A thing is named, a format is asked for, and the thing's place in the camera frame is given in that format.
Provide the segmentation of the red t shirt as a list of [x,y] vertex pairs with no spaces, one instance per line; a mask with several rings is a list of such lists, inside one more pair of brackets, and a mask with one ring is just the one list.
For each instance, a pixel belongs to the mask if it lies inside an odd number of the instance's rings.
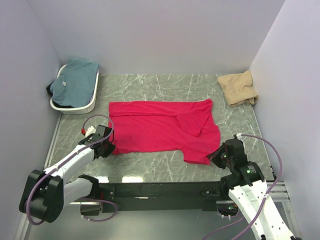
[[188,164],[210,165],[208,155],[221,142],[213,101],[113,101],[113,154],[181,151]]

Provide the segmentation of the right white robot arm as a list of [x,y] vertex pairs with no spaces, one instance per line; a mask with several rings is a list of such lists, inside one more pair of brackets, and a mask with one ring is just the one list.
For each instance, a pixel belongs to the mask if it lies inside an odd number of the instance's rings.
[[230,170],[230,175],[220,179],[221,191],[237,205],[248,223],[234,239],[237,240],[248,230],[252,230],[257,240],[298,239],[284,222],[271,196],[279,180],[275,179],[271,186],[267,185],[258,164],[248,161],[244,137],[243,133],[236,134],[207,156],[217,167]]

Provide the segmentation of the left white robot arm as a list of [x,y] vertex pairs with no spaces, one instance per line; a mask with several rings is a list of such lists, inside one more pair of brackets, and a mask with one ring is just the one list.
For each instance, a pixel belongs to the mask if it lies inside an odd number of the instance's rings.
[[36,226],[54,222],[66,205],[78,199],[102,202],[97,178],[82,174],[76,180],[70,180],[95,159],[108,157],[116,148],[113,137],[112,127],[99,125],[58,163],[45,170],[33,170],[27,177],[19,211]]

